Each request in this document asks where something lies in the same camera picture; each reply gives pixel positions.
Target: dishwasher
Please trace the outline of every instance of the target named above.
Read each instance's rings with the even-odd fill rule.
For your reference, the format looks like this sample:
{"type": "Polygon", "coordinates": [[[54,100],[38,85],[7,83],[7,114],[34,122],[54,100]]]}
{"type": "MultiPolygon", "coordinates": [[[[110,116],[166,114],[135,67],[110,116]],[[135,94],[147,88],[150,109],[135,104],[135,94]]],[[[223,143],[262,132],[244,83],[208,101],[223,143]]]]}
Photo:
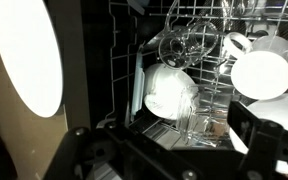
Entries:
{"type": "MultiPolygon", "coordinates": [[[[74,140],[74,142],[72,136],[82,136],[89,132],[80,128],[74,129],[73,134],[68,133],[64,137],[68,140],[62,141],[46,174],[47,178],[56,177],[56,172],[64,172],[64,169],[61,171],[56,169],[59,167],[55,165],[56,160],[65,158],[75,164],[80,162],[80,159],[76,159],[76,154],[83,154],[86,159],[84,164],[82,163],[83,166],[74,166],[73,174],[76,179],[84,179],[85,170],[100,161],[109,162],[113,168],[109,168],[107,164],[95,166],[93,168],[96,169],[93,173],[97,173],[95,179],[271,178],[271,175],[268,175],[270,173],[267,172],[270,172],[272,167],[261,166],[258,161],[248,161],[252,155],[252,158],[263,160],[261,161],[263,164],[270,162],[263,158],[259,149],[256,151],[255,145],[254,150],[247,154],[248,158],[243,159],[241,153],[234,154],[227,121],[234,124],[234,120],[240,118],[256,119],[240,105],[248,106],[256,100],[246,98],[233,86],[231,69],[236,59],[227,54],[223,42],[230,32],[238,32],[252,41],[267,35],[278,35],[288,41],[288,0],[176,0],[174,2],[172,0],[82,0],[81,16],[92,119],[91,132],[104,127],[111,130],[105,131],[106,133],[95,133],[87,138],[82,137],[82,140],[74,140]],[[205,118],[196,119],[195,123],[190,122],[193,121],[191,115],[189,122],[160,118],[144,105],[142,102],[144,97],[140,100],[140,108],[137,109],[136,114],[131,113],[134,106],[133,87],[137,81],[134,80],[135,67],[139,54],[144,72],[153,64],[163,64],[158,45],[145,48],[145,44],[154,39],[159,32],[163,32],[165,24],[169,24],[170,30],[176,30],[203,22],[215,26],[217,42],[208,54],[193,65],[183,68],[183,71],[195,83],[185,90],[195,95],[197,92],[200,93],[199,101],[203,101],[204,106],[207,107],[207,110],[203,111],[205,118]],[[107,137],[114,139],[115,144],[110,144],[105,139],[107,137]],[[80,145],[81,142],[95,140],[92,138],[97,138],[99,142],[80,145]],[[68,142],[71,140],[71,143],[77,146],[76,148],[68,148],[68,142]],[[111,149],[116,147],[120,151],[111,152],[111,149]],[[68,150],[60,151],[66,148],[76,152],[74,157],[66,154],[68,150]],[[226,165],[225,162],[229,161],[234,166],[226,165]],[[259,167],[259,171],[249,170],[250,167],[256,169],[256,166],[259,167]],[[266,174],[262,173],[260,167],[264,167],[266,174]],[[245,174],[236,176],[236,172],[242,170],[243,172],[245,170],[245,174]]],[[[189,107],[185,107],[182,97],[179,111],[185,111],[185,108],[189,107]]],[[[250,141],[252,132],[248,133],[249,139],[244,142],[250,141]]],[[[61,177],[68,178],[66,173],[62,174],[61,177]]]]}

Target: wire rack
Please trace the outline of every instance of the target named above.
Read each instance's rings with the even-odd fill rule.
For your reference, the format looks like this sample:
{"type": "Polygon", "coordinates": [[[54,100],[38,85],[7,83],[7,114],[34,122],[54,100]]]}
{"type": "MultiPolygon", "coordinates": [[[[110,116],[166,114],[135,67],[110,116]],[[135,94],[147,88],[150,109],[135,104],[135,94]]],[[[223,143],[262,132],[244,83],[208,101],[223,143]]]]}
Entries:
{"type": "MultiPolygon", "coordinates": [[[[165,19],[172,2],[172,0],[154,0],[154,3],[151,2],[149,6],[145,7],[145,17],[165,19]]],[[[228,32],[240,32],[247,35],[250,40],[254,40],[256,38],[256,33],[252,34],[250,29],[254,27],[254,24],[264,23],[267,24],[267,27],[269,27],[268,25],[273,25],[273,27],[275,27],[274,34],[288,40],[288,0],[279,2],[280,3],[276,6],[267,3],[269,5],[266,4],[266,6],[263,7],[257,7],[255,5],[246,7],[246,5],[243,4],[244,1],[238,0],[206,0],[202,3],[197,0],[179,0],[177,7],[170,14],[170,25],[172,28],[187,26],[196,21],[209,21],[213,23],[220,32],[219,42],[216,48],[205,56],[201,63],[185,69],[186,73],[198,84],[231,86],[230,71],[236,60],[225,55],[225,52],[223,52],[224,50],[222,47],[225,35],[228,32]],[[280,15],[270,16],[265,13],[258,13],[256,15],[243,14],[243,12],[254,13],[270,10],[278,11],[280,15]]],[[[118,87],[126,87],[125,93],[127,101],[130,102],[130,97],[132,97],[136,52],[139,44],[143,43],[143,39],[139,37],[138,31],[130,30],[143,28],[143,26],[141,26],[142,16],[134,11],[127,4],[126,0],[109,0],[109,14],[113,19],[113,46],[110,49],[112,110],[105,118],[109,118],[115,114],[116,106],[118,104],[118,87]]],[[[143,59],[145,67],[159,62],[156,51],[144,53],[143,59]]],[[[154,129],[156,126],[160,126],[178,133],[173,125],[174,123],[165,123],[165,121],[159,119],[157,121],[152,121],[150,125],[146,125],[145,127],[147,128],[143,132],[149,132],[151,128],[154,129]]],[[[156,137],[158,135],[154,135],[154,133],[152,135],[152,133],[150,133],[149,136],[156,137]]]]}

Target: white mug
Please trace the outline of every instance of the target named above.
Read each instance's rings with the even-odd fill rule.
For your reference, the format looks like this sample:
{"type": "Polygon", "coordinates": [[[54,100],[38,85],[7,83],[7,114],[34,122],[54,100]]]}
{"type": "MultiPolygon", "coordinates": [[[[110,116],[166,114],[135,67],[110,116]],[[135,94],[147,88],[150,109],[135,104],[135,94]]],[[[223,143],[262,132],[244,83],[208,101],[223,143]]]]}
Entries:
{"type": "Polygon", "coordinates": [[[240,33],[229,33],[224,47],[237,58],[231,71],[235,88],[252,99],[272,99],[288,89],[288,41],[263,36],[251,43],[240,33]],[[240,43],[237,48],[232,40],[240,43]]]}

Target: glass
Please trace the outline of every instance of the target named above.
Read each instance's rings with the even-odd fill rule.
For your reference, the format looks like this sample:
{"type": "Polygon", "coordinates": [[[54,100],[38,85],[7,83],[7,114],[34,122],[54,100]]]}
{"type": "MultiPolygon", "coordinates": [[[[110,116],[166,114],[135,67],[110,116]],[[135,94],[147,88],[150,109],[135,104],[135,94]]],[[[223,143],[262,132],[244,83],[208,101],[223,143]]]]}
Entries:
{"type": "Polygon", "coordinates": [[[243,0],[239,8],[245,16],[288,17],[286,0],[243,0]]]}
{"type": "Polygon", "coordinates": [[[223,31],[245,31],[244,21],[232,21],[230,17],[239,16],[243,12],[243,2],[238,0],[205,0],[204,7],[216,7],[216,8],[202,8],[199,12],[200,16],[207,16],[212,14],[213,16],[222,17],[221,19],[212,19],[211,22],[217,27],[218,30],[223,31]]]}
{"type": "Polygon", "coordinates": [[[209,22],[196,23],[166,35],[159,45],[159,56],[173,69],[185,69],[210,53],[218,41],[216,27],[209,22]]]}
{"type": "Polygon", "coordinates": [[[171,14],[173,10],[175,9],[176,5],[179,4],[179,0],[174,0],[172,6],[170,7],[165,23],[164,23],[164,29],[159,32],[156,36],[154,36],[145,46],[144,49],[156,49],[159,45],[160,40],[169,32],[171,32],[171,26],[170,26],[170,20],[171,20],[171,14]]]}
{"type": "Polygon", "coordinates": [[[185,88],[176,125],[182,140],[210,147],[229,141],[226,117],[233,100],[246,106],[255,101],[241,95],[233,86],[192,85],[185,88]]]}

